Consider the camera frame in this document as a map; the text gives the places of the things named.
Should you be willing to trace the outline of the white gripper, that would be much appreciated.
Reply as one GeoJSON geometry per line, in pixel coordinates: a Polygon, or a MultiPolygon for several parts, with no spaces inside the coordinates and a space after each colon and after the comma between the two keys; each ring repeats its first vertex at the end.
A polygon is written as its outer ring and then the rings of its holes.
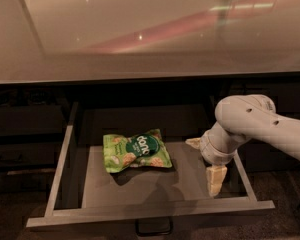
{"type": "Polygon", "coordinates": [[[235,156],[239,142],[223,129],[210,129],[200,139],[186,139],[185,143],[200,148],[204,160],[212,165],[206,168],[207,188],[211,197],[217,196],[227,174],[225,165],[235,156]]]}

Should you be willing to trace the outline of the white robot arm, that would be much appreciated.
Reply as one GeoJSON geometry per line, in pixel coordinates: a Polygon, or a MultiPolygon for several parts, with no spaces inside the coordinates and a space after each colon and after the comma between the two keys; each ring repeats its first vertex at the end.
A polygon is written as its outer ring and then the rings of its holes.
{"type": "Polygon", "coordinates": [[[218,102],[215,118],[215,124],[201,137],[186,141],[209,164],[206,179],[210,196],[219,194],[226,165],[238,154],[238,148],[251,139],[263,141],[300,161],[300,120],[277,114],[269,97],[228,96],[218,102]]]}

